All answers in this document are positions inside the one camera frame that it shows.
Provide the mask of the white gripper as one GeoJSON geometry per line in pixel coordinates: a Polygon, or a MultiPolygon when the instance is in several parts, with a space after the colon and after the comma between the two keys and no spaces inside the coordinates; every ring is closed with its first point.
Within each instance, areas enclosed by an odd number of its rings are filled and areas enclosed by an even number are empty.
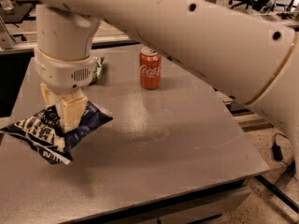
{"type": "Polygon", "coordinates": [[[76,129],[88,102],[81,88],[92,82],[95,59],[89,56],[80,61],[63,61],[35,49],[35,63],[46,106],[57,105],[64,133],[76,129]]]}

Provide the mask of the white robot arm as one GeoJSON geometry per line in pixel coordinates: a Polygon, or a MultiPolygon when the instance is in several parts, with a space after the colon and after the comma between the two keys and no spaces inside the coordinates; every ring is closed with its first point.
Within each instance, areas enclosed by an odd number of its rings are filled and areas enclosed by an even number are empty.
{"type": "Polygon", "coordinates": [[[298,35],[203,0],[38,0],[37,70],[55,93],[74,91],[67,72],[90,64],[100,21],[162,54],[299,137],[298,35]]]}

